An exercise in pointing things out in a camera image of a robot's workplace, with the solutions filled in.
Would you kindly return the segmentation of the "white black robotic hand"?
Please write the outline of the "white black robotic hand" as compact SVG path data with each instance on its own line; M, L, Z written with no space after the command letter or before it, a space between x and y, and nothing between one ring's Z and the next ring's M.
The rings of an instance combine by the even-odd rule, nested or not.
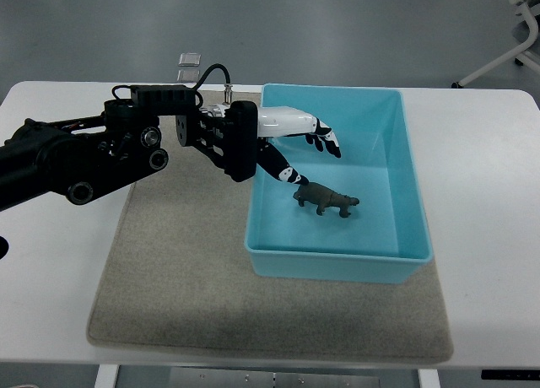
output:
M341 157L334 131L316 116L288 106L261 107L257 114L256 162L274 179L299 185L309 183L268 141L269 138L304 136L306 142L319 152L326 149L336 158Z

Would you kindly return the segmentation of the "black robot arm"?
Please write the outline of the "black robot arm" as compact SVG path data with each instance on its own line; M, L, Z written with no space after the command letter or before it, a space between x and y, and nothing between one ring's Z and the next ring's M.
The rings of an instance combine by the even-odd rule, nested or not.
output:
M219 116L203 110L200 84L131 85L98 116L42 122L30 118L1 147L1 208L47 192L84 205L161 171L159 119L173 116L178 141L194 147L233 181L257 167L257 105L230 101Z

